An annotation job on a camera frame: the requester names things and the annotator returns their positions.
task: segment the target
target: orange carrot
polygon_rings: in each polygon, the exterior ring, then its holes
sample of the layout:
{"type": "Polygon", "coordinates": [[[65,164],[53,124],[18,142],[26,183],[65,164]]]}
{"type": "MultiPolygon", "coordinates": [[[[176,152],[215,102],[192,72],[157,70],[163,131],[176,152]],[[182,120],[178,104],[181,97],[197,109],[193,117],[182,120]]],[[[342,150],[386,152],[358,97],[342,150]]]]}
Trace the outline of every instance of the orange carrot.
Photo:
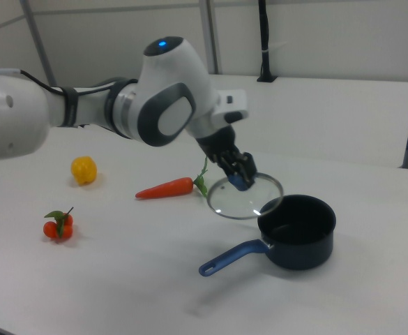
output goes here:
{"type": "Polygon", "coordinates": [[[135,195],[136,198],[141,199],[155,199],[155,198],[166,198],[174,197],[176,195],[184,195],[191,193],[193,186],[196,185],[201,191],[202,195],[206,197],[206,186],[204,185],[204,173],[206,170],[207,157],[205,157],[204,168],[201,174],[197,176],[195,180],[190,177],[183,177],[169,181],[167,183],[157,185],[146,190],[140,191],[135,195]]]}

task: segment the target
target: saucepan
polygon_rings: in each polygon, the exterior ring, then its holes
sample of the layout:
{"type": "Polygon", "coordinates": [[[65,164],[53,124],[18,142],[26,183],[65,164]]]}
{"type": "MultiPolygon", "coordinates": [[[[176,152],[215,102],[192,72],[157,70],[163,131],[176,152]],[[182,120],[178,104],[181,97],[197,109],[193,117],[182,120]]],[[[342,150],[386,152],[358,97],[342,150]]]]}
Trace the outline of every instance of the saucepan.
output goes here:
{"type": "Polygon", "coordinates": [[[268,202],[261,212],[266,212],[257,219],[262,238],[245,241],[203,264],[202,276],[211,276],[249,253],[265,253],[279,267],[292,270],[317,267],[331,255],[336,218],[324,201],[286,195],[268,202]]]}

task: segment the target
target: yellow pepper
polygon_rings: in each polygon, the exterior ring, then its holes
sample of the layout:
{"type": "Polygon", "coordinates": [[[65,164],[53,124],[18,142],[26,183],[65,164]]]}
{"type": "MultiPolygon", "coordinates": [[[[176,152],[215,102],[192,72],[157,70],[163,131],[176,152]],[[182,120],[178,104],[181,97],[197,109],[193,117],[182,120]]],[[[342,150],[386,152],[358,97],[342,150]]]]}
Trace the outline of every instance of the yellow pepper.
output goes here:
{"type": "Polygon", "coordinates": [[[97,177],[97,165],[89,156],[74,159],[70,171],[79,185],[91,183],[97,177]]]}

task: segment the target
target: blue handle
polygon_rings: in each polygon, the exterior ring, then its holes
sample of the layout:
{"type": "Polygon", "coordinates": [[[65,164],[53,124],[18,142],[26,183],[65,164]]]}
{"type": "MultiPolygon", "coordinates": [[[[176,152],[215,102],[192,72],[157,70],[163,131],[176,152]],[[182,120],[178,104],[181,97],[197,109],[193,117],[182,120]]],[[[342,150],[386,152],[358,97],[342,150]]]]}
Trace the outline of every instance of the blue handle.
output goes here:
{"type": "Polygon", "coordinates": [[[202,265],[199,268],[199,273],[208,277],[249,253],[266,253],[268,251],[269,246],[260,239],[246,241],[202,265]]]}

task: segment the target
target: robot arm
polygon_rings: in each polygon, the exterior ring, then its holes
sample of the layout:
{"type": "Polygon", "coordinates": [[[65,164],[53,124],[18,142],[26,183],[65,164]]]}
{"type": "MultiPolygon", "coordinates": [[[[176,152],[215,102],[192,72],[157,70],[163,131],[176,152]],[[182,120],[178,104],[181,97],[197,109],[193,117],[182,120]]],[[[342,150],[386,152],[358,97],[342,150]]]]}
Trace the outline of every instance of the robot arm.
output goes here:
{"type": "Polygon", "coordinates": [[[180,37],[156,40],[145,49],[139,81],[52,88],[24,71],[0,69],[0,158],[34,152],[55,126],[96,124],[155,147],[185,129],[243,191],[257,171],[252,156],[236,148],[230,124],[246,117],[245,92],[215,90],[196,51],[180,37]]]}

